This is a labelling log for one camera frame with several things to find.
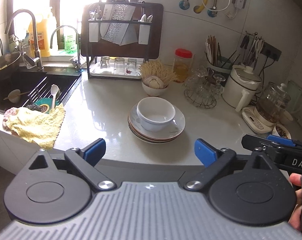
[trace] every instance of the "kitchen faucet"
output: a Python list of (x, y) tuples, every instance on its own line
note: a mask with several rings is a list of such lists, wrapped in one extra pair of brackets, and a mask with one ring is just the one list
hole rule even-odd
[(38, 35), (37, 35), (38, 32), (36, 30), (36, 20), (35, 20), (34, 14), (31, 11), (26, 10), (26, 9), (20, 9), (20, 10), (15, 11), (12, 14), (10, 20), (8, 21), (8, 24), (7, 24), (7, 27), (5, 28), (4, 33), (5, 34), (8, 33), (14, 17), (16, 17), (21, 12), (26, 12), (26, 13), (30, 14), (31, 17), (32, 17), (32, 28), (33, 28), (34, 45), (35, 45), (35, 50), (34, 50), (35, 58), (34, 59), (29, 57), (27, 54), (23, 54), (23, 56), (27, 60), (27, 62), (29, 62), (31, 64), (31, 66), (37, 65), (38, 71), (42, 71), (43, 70), (43, 63), (42, 63), (42, 58), (41, 58), (41, 51), (40, 51), (39, 45), (38, 45)]
[(56, 29), (53, 31), (52, 35), (51, 35), (50, 49), (52, 49), (52, 43), (53, 43), (53, 36), (54, 36), (54, 34), (55, 34), (59, 29), (61, 29), (61, 28), (63, 28), (63, 27), (70, 27), (70, 28), (72, 28), (72, 29), (75, 31), (76, 40), (78, 41), (78, 46), (77, 46), (77, 47), (78, 47), (78, 64), (77, 64), (76, 71), (77, 71), (77, 72), (81, 72), (81, 71), (83, 71), (83, 70), (81, 69), (81, 62), (80, 62), (79, 33), (78, 33), (78, 31), (77, 31), (76, 28), (74, 28), (74, 27), (72, 27), (72, 26), (70, 26), (70, 25), (61, 25), (61, 26), (59, 26), (58, 28), (56, 28)]

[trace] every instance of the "white countertop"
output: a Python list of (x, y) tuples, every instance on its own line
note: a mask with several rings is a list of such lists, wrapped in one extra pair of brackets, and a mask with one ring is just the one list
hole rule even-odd
[[(132, 106), (146, 97), (141, 82), (127, 80), (87, 79), (82, 81), (65, 105), (66, 116), (54, 148), (84, 148), (98, 138), (107, 143), (105, 160), (161, 164), (202, 165), (194, 154), (194, 142), (202, 138), (216, 148), (228, 147), (238, 154), (250, 154), (242, 148), (243, 135), (254, 134), (240, 113), (219, 99), (213, 109), (196, 108), (183, 94), (181, 84), (173, 83), (163, 98), (184, 114), (186, 126), (175, 140), (153, 145), (138, 139), (128, 128), (127, 117)], [(3, 115), (0, 114), (0, 130)], [(292, 125), (292, 138), (302, 140), (301, 129)]]

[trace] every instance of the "yellow bottle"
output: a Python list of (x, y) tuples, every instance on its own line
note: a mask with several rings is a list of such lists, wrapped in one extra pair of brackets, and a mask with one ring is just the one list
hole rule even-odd
[[(51, 56), (52, 50), (55, 51), (58, 50), (58, 40), (57, 40), (56, 33), (54, 34), (53, 37), (52, 49), (50, 49), (51, 35), (57, 27), (57, 20), (53, 16), (51, 9), (52, 7), (50, 7), (49, 11), (47, 12), (35, 15), (36, 28), (38, 32), (38, 45), (39, 45), (39, 49), (41, 50), (42, 57), (49, 57)], [(32, 20), (30, 22), (28, 30), (30, 34), (30, 43), (32, 45), (32, 50), (34, 51), (35, 47), (34, 47), (34, 34), (32, 28)]]

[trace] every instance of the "human hand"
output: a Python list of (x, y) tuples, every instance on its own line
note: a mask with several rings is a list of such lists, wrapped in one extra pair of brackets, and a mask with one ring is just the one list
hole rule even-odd
[[(290, 175), (290, 182), (293, 185), (301, 187), (301, 175), (297, 173), (292, 173)], [(289, 219), (289, 224), (295, 228), (296, 230), (301, 231), (302, 228), (300, 228), (301, 225), (301, 213), (302, 213), (302, 189), (296, 190), (296, 207)]]

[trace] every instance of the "bowl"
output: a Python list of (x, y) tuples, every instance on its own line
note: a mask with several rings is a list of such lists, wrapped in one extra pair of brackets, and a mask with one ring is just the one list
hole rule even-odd
[(137, 115), (144, 129), (150, 132), (158, 132), (173, 120), (175, 108), (163, 98), (148, 97), (138, 103)]
[(168, 89), (168, 86), (166, 88), (163, 88), (163, 89), (155, 89), (155, 88), (151, 88), (151, 87), (148, 87), (147, 85), (145, 85), (142, 81), (142, 87), (143, 87), (143, 90), (148, 94), (148, 96), (150, 97), (158, 97), (160, 95), (162, 95), (167, 89)]
[[(13, 97), (13, 96), (18, 95), (18, 94), (20, 94), (20, 93), (21, 93), (21, 91), (20, 91), (19, 89), (15, 89), (15, 90), (12, 90), (12, 91), (9, 93), (8, 97)], [(14, 98), (8, 98), (8, 100), (9, 100), (11, 103), (16, 104), (17, 102), (20, 101), (20, 98), (21, 98), (21, 96), (18, 95), (18, 96), (14, 97)]]
[(284, 111), (282, 114), (281, 114), (281, 117), (280, 117), (280, 122), (281, 124), (289, 124), (290, 122), (292, 122), (294, 119), (293, 117), (291, 116), (291, 114), (288, 112), (288, 111)]
[(21, 53), (18, 51), (4, 54), (0, 57), (0, 80), (9, 78), (19, 67)]
[(282, 138), (292, 139), (289, 131), (279, 123), (274, 126), (272, 134)]

